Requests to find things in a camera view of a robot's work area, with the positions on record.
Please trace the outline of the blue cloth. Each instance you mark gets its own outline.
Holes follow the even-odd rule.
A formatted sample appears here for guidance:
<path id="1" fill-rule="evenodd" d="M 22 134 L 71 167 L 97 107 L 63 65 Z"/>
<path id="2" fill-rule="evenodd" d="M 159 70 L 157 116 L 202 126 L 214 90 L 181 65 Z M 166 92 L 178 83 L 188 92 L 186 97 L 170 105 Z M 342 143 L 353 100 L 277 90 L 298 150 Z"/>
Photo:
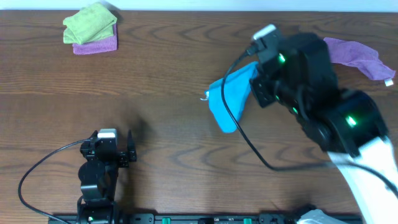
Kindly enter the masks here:
<path id="1" fill-rule="evenodd" d="M 249 81 L 257 77 L 257 65 L 258 62 L 251 62 L 228 75 L 226 79 L 224 97 L 236 121 L 240 120 L 246 100 L 251 92 Z M 201 98 L 201 100 L 208 102 L 209 109 L 222 132 L 233 133 L 237 130 L 237 127 L 224 107 L 221 98 L 221 83 L 222 79 L 212 83 L 204 91 L 205 98 Z"/>

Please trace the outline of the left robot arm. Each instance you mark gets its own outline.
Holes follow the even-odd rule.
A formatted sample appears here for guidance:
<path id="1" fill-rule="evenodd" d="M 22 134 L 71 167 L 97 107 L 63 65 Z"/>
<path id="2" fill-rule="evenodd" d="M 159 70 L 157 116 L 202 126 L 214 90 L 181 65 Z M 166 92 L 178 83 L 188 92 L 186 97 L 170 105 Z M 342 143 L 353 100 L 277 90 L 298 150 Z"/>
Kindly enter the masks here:
<path id="1" fill-rule="evenodd" d="M 132 132 L 127 133 L 125 151 L 118 150 L 115 129 L 94 131 L 80 146 L 86 162 L 79 168 L 81 198 L 78 200 L 77 223 L 129 223 L 129 217 L 115 201 L 120 168 L 137 161 Z"/>

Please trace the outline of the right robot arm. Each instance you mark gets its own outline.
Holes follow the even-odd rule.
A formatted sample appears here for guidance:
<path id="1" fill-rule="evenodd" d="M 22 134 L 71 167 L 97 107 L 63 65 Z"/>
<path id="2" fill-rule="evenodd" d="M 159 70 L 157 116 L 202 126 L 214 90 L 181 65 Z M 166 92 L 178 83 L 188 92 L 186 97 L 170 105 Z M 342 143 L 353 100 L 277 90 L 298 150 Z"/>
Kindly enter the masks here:
<path id="1" fill-rule="evenodd" d="M 313 33 L 252 37 L 261 107 L 285 106 L 347 181 L 367 223 L 397 222 L 397 165 L 387 126 L 365 92 L 341 89 L 326 42 Z"/>

